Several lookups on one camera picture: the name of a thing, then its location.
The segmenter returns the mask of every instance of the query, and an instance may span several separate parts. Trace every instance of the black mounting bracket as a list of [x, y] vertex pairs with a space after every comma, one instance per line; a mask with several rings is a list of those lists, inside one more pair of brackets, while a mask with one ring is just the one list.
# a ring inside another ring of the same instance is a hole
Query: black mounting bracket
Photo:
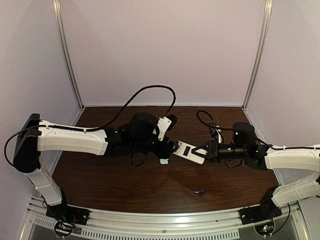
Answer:
[[264, 211], [262, 205], [245, 207], [239, 210], [240, 219], [242, 225], [257, 223], [265, 220], [269, 220], [272, 217], [278, 217], [282, 215], [280, 208], [276, 208], [273, 211]]
[[[204, 149], [206, 150], [206, 154], [202, 154], [198, 152], [198, 150]], [[217, 162], [220, 163], [220, 159], [218, 158], [218, 141], [216, 140], [211, 140], [207, 141], [204, 144], [201, 144], [191, 150], [192, 154], [199, 156], [201, 158], [204, 158], [208, 160], [209, 162]]]
[[[67, 206], [67, 215], [69, 216], [67, 221], [73, 223], [75, 220], [75, 224], [79, 225], [87, 225], [88, 217], [90, 211], [88, 209]], [[49, 210], [46, 211], [45, 215], [49, 218], [54, 218]]]

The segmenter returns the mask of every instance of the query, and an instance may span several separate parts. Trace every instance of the wire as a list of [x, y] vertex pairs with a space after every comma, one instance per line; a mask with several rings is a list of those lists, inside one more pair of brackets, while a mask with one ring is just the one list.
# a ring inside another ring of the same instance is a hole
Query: wire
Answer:
[[224, 160], [224, 165], [226, 165], [226, 167], [227, 167], [228, 169], [238, 168], [238, 167], [240, 167], [240, 166], [242, 165], [242, 163], [243, 163], [243, 159], [242, 159], [242, 158], [241, 158], [240, 163], [237, 164], [237, 165], [234, 165], [234, 166], [229, 166], [229, 165], [227, 164], [227, 161], [230, 161], [230, 160], [228, 160], [228, 159]]
[[98, 131], [101, 130], [105, 127], [108, 127], [110, 124], [112, 124], [120, 115], [121, 113], [125, 110], [125, 108], [129, 105], [129, 103], [132, 102], [132, 100], [139, 94], [141, 93], [143, 90], [146, 89], [153, 89], [153, 88], [162, 88], [162, 89], [168, 89], [173, 96], [172, 102], [170, 107], [168, 108], [168, 110], [166, 111], [166, 113], [164, 114], [165, 116], [170, 112], [170, 110], [172, 109], [172, 107], [174, 106], [175, 102], [176, 102], [176, 93], [175, 91], [169, 87], [169, 86], [165, 86], [165, 85], [149, 85], [149, 86], [145, 86], [143, 88], [141, 88], [140, 90], [138, 90], [134, 95], [132, 95], [132, 97], [123, 105], [123, 107], [118, 111], [118, 113], [109, 121], [107, 122], [105, 125], [99, 126], [99, 127], [95, 127], [95, 128], [91, 128], [91, 129], [87, 129], [87, 132], [94, 132], [94, 131]]
[[288, 222], [289, 217], [290, 217], [290, 214], [291, 214], [291, 207], [290, 207], [290, 204], [289, 204], [289, 203], [287, 203], [287, 205], [288, 205], [288, 208], [289, 208], [288, 216], [286, 217], [286, 219], [285, 219], [284, 223], [281, 225], [281, 227], [279, 227], [278, 230], [276, 230], [275, 232], [273, 232], [272, 235], [278, 233], [278, 232], [286, 225], [286, 223]]
[[[208, 113], [207, 111], [205, 111], [205, 110], [199, 110], [198, 112], [197, 112], [197, 114], [198, 113], [204, 113], [204, 114], [206, 114], [209, 118], [210, 118], [210, 120], [211, 120], [211, 122], [212, 122], [212, 124], [210, 124], [210, 126], [208, 126], [209, 128], [212, 128], [212, 129], [217, 129], [217, 125], [216, 125], [216, 122], [215, 122], [215, 120], [214, 120], [214, 118], [212, 117], [212, 115], [210, 114], [210, 113]], [[220, 136], [221, 136], [221, 143], [223, 144], [224, 142], [225, 142], [225, 138], [224, 138], [224, 136], [223, 136], [223, 134], [221, 133], [221, 131], [218, 133]]]
[[[207, 111], [205, 110], [199, 110], [196, 112], [196, 118], [199, 120], [200, 123], [202, 123], [203, 125], [209, 127], [209, 128], [213, 128], [213, 129], [216, 129], [216, 130], [221, 130], [221, 131], [232, 131], [232, 132], [240, 132], [240, 133], [247, 133], [251, 138], [255, 139], [256, 141], [258, 141], [259, 143], [262, 143], [266, 146], [268, 146], [269, 148], [273, 149], [273, 150], [277, 150], [277, 151], [281, 151], [283, 150], [283, 148], [276, 148], [276, 147], [273, 147], [271, 144], [268, 144], [266, 143], [265, 141], [261, 140], [260, 138], [250, 134], [247, 130], [236, 130], [236, 129], [233, 129], [233, 128], [230, 128], [230, 127], [219, 127], [219, 126], [215, 126], [215, 125], [212, 125], [212, 124], [208, 124], [206, 122], [204, 122], [201, 117], [200, 117], [200, 113], [205, 113], [206, 115], [208, 115], [210, 117], [210, 119], [213, 119], [212, 115], [210, 113], [208, 113]], [[286, 147], [285, 148], [286, 150], [289, 150], [289, 149], [311, 149], [311, 150], [320, 150], [320, 147], [312, 147], [312, 146], [289, 146], [289, 147]]]
[[132, 164], [132, 166], [140, 167], [142, 164], [145, 163], [145, 160], [143, 159], [140, 163], [135, 164], [135, 156], [134, 156], [134, 153], [133, 153], [135, 148], [136, 148], [136, 145], [134, 145], [134, 148], [133, 148], [132, 153], [131, 153], [131, 164]]
[[46, 125], [36, 125], [36, 126], [31, 126], [31, 127], [25, 128], [25, 129], [23, 129], [23, 130], [17, 131], [15, 134], [13, 134], [12, 136], [10, 136], [10, 137], [6, 140], [6, 142], [5, 142], [5, 144], [4, 144], [4, 149], [3, 149], [3, 151], [4, 151], [4, 158], [5, 158], [5, 160], [8, 162], [8, 164], [10, 164], [12, 167], [15, 167], [14, 164], [9, 161], [8, 156], [7, 156], [7, 146], [8, 146], [8, 144], [9, 144], [9, 142], [10, 142], [15, 136], [17, 136], [17, 135], [19, 135], [19, 134], [21, 134], [21, 133], [24, 133], [24, 132], [26, 132], [26, 131], [28, 131], [28, 130], [30, 130], [30, 129], [40, 128], [40, 127], [45, 127], [45, 126], [46, 126]]
[[[125, 110], [125, 108], [128, 106], [129, 103], [132, 102], [132, 100], [139, 94], [141, 93], [142, 91], [146, 90], [146, 89], [153, 89], [153, 88], [162, 88], [162, 89], [168, 89], [171, 93], [172, 93], [172, 96], [173, 96], [173, 99], [172, 99], [172, 102], [171, 102], [171, 105], [170, 107], [168, 108], [168, 110], [166, 111], [166, 113], [164, 115], [167, 115], [172, 107], [174, 106], [175, 102], [176, 102], [176, 93], [175, 91], [169, 87], [169, 86], [165, 86], [165, 85], [149, 85], [149, 86], [145, 86], [143, 88], [141, 88], [140, 90], [138, 90], [124, 105], [123, 107], [119, 110], [119, 112], [113, 117], [113, 119], [111, 119], [109, 122], [107, 122], [106, 124], [104, 124], [103, 126], [99, 126], [99, 127], [94, 127], [94, 128], [89, 128], [86, 130], [86, 132], [95, 132], [95, 131], [98, 131], [98, 130], [101, 130], [107, 126], [109, 126], [110, 124], [112, 124], [120, 115], [121, 113]], [[9, 144], [9, 142], [17, 135], [21, 134], [21, 133], [24, 133], [30, 129], [35, 129], [35, 128], [41, 128], [41, 127], [49, 127], [49, 128], [54, 128], [54, 129], [64, 129], [64, 130], [71, 130], [71, 131], [78, 131], [78, 132], [84, 132], [84, 129], [82, 128], [76, 128], [76, 127], [68, 127], [68, 126], [59, 126], [59, 125], [49, 125], [49, 126], [46, 126], [46, 125], [35, 125], [35, 126], [31, 126], [31, 127], [28, 127], [28, 128], [25, 128], [23, 130], [20, 130], [18, 132], [16, 132], [15, 134], [13, 134], [12, 136], [10, 136], [7, 141], [5, 142], [4, 144], [4, 158], [5, 160], [8, 162], [8, 164], [10, 164], [12, 167], [15, 167], [14, 164], [12, 162], [10, 162], [10, 160], [8, 159], [8, 156], [7, 156], [7, 146]]]
[[45, 197], [44, 197], [44, 196], [41, 196], [41, 198], [43, 199], [42, 206], [44, 206], [44, 207], [49, 211], [49, 213], [52, 215], [52, 217], [53, 217], [57, 222], [62, 223], [63, 221], [57, 219], [56, 215], [51, 211], [50, 207], [48, 206], [47, 201], [45, 200]]

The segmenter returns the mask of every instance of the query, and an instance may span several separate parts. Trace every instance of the purple object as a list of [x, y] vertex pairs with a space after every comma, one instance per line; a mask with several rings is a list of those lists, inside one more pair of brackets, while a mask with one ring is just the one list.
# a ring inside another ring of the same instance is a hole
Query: purple object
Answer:
[[205, 192], [204, 189], [200, 189], [200, 190], [194, 191], [194, 194], [201, 194], [201, 193], [204, 193], [204, 192]]

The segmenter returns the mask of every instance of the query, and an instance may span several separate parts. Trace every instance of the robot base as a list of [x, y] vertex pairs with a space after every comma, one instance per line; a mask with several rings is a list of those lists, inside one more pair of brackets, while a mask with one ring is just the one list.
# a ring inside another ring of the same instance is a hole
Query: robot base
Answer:
[[272, 217], [282, 215], [280, 208], [275, 208], [273, 211], [264, 211], [261, 205], [243, 208], [239, 211], [242, 225], [257, 223], [265, 220], [270, 220]]
[[[75, 224], [79, 225], [87, 225], [87, 220], [89, 216], [89, 210], [74, 206], [68, 206], [67, 207], [68, 215], [72, 216], [72, 219], [68, 219], [70, 223], [74, 221], [75, 218]], [[49, 210], [46, 211], [45, 215], [50, 218], [54, 218]]]

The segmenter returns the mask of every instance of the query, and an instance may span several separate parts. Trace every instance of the white plastic piece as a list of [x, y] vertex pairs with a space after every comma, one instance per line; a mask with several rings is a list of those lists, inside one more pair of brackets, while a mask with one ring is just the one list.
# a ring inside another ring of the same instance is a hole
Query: white plastic piece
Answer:
[[[194, 149], [195, 146], [185, 143], [183, 141], [178, 141], [178, 145], [179, 148], [177, 149], [177, 151], [173, 153], [174, 155], [177, 155], [184, 159], [188, 159], [197, 164], [203, 164], [205, 162], [205, 159], [203, 157], [197, 156], [191, 152], [191, 150]], [[204, 149], [199, 149], [197, 150], [197, 152], [204, 155], [207, 154], [207, 151]]]
[[[48, 121], [42, 121], [40, 124], [58, 126]], [[90, 129], [72, 126], [64, 127]], [[103, 155], [108, 145], [106, 141], [107, 135], [104, 130], [83, 132], [52, 127], [39, 127], [39, 131], [41, 131], [41, 135], [38, 136], [37, 150], [40, 152], [58, 150]]]
[[171, 122], [172, 121], [169, 118], [167, 118], [166, 116], [159, 118], [159, 121], [157, 124], [159, 131], [160, 131], [159, 136], [158, 136], [159, 141], [162, 141], [164, 139], [166, 132], [171, 125]]
[[305, 169], [320, 172], [320, 150], [314, 149], [269, 149], [265, 157], [268, 169]]
[[25, 175], [50, 206], [58, 205], [62, 202], [61, 190], [52, 179], [41, 157], [39, 161], [41, 168], [30, 173], [25, 173]]
[[319, 177], [320, 172], [314, 172], [298, 181], [277, 187], [273, 192], [272, 201], [277, 207], [282, 207], [287, 203], [320, 195], [320, 184], [317, 182]]
[[222, 142], [222, 137], [221, 137], [221, 129], [215, 129], [216, 133], [218, 134], [218, 143], [220, 144]]
[[162, 165], [169, 164], [169, 159], [160, 159], [160, 164]]

